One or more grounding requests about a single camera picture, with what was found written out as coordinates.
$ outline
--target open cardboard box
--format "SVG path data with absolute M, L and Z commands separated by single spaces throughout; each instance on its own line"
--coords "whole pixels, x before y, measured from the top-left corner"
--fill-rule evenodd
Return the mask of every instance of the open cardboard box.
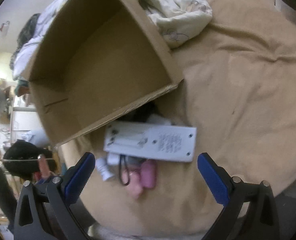
M 68 0 L 24 76 L 53 144 L 97 129 L 183 79 L 137 0 Z

